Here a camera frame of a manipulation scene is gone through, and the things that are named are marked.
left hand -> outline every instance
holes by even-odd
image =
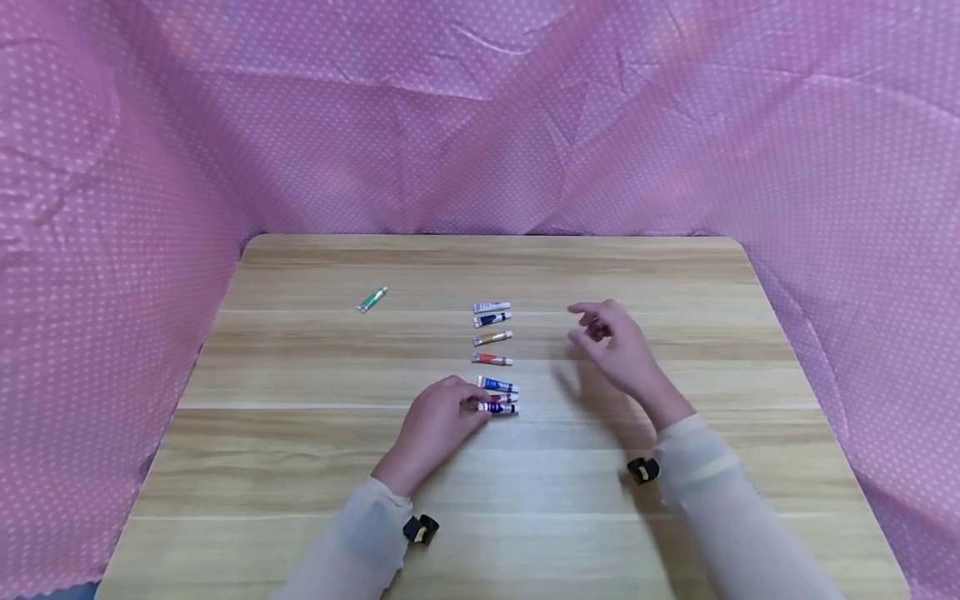
[[[411,495],[434,468],[490,420],[492,413],[464,411],[462,405],[467,400],[489,402],[490,395],[456,375],[420,392],[410,405],[394,447],[380,460],[372,476],[396,495]]]

wrist band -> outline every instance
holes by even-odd
[[[420,518],[411,516],[407,524],[403,526],[403,537],[408,539],[410,543],[429,545],[438,529],[440,529],[440,523],[427,515],[420,515]]]
[[[657,479],[660,475],[660,463],[656,459],[645,460],[635,459],[627,463],[627,470],[634,476],[634,481],[639,486]]]

pink polka dot fabric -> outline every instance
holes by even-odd
[[[729,235],[960,598],[960,4],[0,0],[0,596],[100,577],[259,231]]]

beige sleeve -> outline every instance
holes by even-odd
[[[663,502],[689,527],[718,597],[843,598],[703,418],[694,415],[661,431],[655,453]]]
[[[368,477],[274,600],[378,600],[403,566],[410,498]]]

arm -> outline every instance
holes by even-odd
[[[571,341],[643,407],[657,428],[663,502],[689,527],[717,595],[842,599],[754,489],[736,454],[660,369],[627,311],[613,300],[574,304],[569,310],[583,314],[584,327],[570,332]]]
[[[376,600],[403,566],[410,495],[491,413],[465,408],[487,392],[450,376],[417,396],[400,435],[307,551],[274,600]]]

